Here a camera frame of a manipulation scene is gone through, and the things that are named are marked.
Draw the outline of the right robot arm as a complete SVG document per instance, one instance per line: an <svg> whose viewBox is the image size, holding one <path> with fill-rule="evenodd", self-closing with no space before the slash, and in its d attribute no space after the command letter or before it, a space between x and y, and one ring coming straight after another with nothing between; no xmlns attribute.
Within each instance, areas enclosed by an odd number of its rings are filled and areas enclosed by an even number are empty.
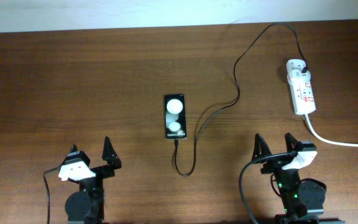
<svg viewBox="0 0 358 224"><path fill-rule="evenodd" d="M262 164L262 174L275 178L285 213L275 216L275 223L319 223L318 216L324 213L323 203L327 186L311 178L301 179L299 170L310 165L317 155L311 141L298 141L286 133L287 151L273 155L263 139L255 135L252 161Z"/></svg>

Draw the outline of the white power strip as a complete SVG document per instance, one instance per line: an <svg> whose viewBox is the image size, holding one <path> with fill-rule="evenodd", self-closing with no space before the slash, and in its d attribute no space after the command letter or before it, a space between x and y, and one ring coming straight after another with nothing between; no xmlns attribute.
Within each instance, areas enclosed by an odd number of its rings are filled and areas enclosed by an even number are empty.
<svg viewBox="0 0 358 224"><path fill-rule="evenodd" d="M293 102L297 115L310 114L316 110L310 77L292 77L287 75Z"/></svg>

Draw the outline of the black Galaxy smartphone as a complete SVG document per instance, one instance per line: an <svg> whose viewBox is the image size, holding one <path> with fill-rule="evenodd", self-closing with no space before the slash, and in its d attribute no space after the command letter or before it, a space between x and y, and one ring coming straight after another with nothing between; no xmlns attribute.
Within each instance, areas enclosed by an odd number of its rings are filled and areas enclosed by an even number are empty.
<svg viewBox="0 0 358 224"><path fill-rule="evenodd" d="M165 137L186 139L185 96L182 93L164 96Z"/></svg>

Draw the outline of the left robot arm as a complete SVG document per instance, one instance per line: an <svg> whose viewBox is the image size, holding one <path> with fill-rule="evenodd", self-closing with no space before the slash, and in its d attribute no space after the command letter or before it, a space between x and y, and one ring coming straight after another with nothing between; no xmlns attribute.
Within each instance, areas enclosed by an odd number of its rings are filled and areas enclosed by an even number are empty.
<svg viewBox="0 0 358 224"><path fill-rule="evenodd" d="M110 138L104 138L102 160L106 165L90 167L90 159L84 151L72 145L59 171L62 181L79 185L79 191L71 194L65 202L68 223L102 223L104 221L104 179L115 176L122 167Z"/></svg>

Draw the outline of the white USB charger adapter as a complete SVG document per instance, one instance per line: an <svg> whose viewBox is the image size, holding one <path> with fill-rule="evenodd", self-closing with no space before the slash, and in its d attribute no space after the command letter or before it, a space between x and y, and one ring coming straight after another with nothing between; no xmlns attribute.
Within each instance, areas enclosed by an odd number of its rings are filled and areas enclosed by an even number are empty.
<svg viewBox="0 0 358 224"><path fill-rule="evenodd" d="M291 59L287 62L286 66L288 77L291 80L306 80L310 74L304 60Z"/></svg>

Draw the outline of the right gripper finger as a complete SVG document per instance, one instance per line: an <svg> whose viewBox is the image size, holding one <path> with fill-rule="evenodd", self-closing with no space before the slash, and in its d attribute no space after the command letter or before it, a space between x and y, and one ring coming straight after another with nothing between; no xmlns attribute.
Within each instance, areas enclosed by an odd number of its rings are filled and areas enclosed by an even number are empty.
<svg viewBox="0 0 358 224"><path fill-rule="evenodd" d="M285 134L285 142L287 146L287 151L295 151L298 140L291 133Z"/></svg>
<svg viewBox="0 0 358 224"><path fill-rule="evenodd" d="M270 159L272 153L260 133L255 135L254 151L252 154L252 162L254 164L261 164L267 162Z"/></svg>

